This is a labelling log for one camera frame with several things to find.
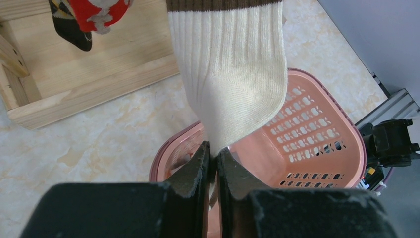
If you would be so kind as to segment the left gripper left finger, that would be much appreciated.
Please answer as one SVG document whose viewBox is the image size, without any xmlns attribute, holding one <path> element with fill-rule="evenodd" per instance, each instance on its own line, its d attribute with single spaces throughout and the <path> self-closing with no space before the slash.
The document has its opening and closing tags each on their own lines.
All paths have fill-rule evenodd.
<svg viewBox="0 0 420 238">
<path fill-rule="evenodd" d="M 60 183 L 40 199 L 23 238 L 205 238 L 210 147 L 162 182 Z"/>
</svg>

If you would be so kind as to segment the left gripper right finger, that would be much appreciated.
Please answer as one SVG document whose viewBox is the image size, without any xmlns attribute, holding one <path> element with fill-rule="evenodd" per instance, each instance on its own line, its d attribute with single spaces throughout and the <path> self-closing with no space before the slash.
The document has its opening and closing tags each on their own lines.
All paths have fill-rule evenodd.
<svg viewBox="0 0 420 238">
<path fill-rule="evenodd" d="M 395 238 L 388 216 L 360 189 L 274 189 L 217 156 L 220 233 L 224 238 Z"/>
</svg>

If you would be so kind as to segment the pink plastic laundry basket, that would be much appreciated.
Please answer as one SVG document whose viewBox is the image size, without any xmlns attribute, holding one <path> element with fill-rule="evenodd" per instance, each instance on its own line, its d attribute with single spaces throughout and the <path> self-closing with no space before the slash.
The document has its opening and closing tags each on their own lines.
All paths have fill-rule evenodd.
<svg viewBox="0 0 420 238">
<path fill-rule="evenodd" d="M 273 187 L 351 188 L 366 166 L 363 140 L 312 75 L 288 71 L 282 110 L 265 126 L 229 146 L 248 171 Z"/>
</svg>

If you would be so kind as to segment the beige brown sock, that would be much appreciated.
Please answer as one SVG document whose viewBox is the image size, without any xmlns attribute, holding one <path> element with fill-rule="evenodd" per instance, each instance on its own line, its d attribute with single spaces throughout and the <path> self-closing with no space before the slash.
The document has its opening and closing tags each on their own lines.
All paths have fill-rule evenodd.
<svg viewBox="0 0 420 238">
<path fill-rule="evenodd" d="M 267 124 L 288 86 L 281 0 L 169 0 L 187 101 L 213 158 Z"/>
</svg>

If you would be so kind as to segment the wooden hanger rack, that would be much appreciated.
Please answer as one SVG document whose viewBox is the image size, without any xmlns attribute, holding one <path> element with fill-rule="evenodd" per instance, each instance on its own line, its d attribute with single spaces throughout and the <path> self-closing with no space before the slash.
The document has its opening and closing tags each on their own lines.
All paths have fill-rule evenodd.
<svg viewBox="0 0 420 238">
<path fill-rule="evenodd" d="M 178 73 L 166 3 L 136 0 L 85 52 L 55 31 L 46 0 L 0 3 L 0 98 L 36 129 Z"/>
</svg>

